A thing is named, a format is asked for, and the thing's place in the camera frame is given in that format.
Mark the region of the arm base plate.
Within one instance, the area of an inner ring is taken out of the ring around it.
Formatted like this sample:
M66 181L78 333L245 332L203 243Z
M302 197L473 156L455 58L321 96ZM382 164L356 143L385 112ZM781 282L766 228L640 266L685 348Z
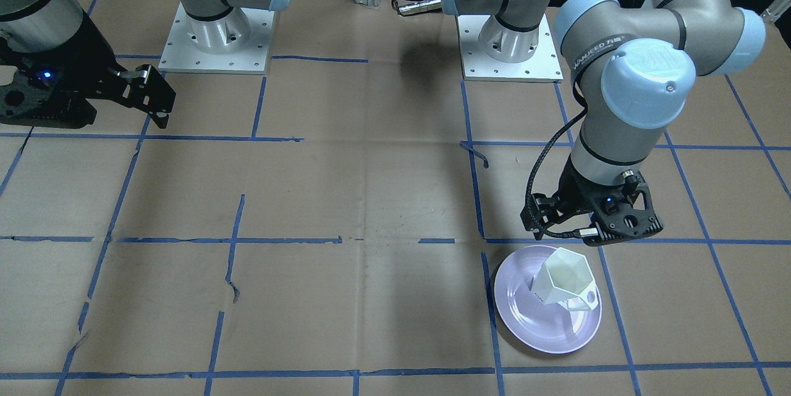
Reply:
M172 73L264 75L276 14L236 7L201 22L179 5L158 69Z
M546 15L528 32L505 29L492 15L457 17L464 80L554 83L563 80Z

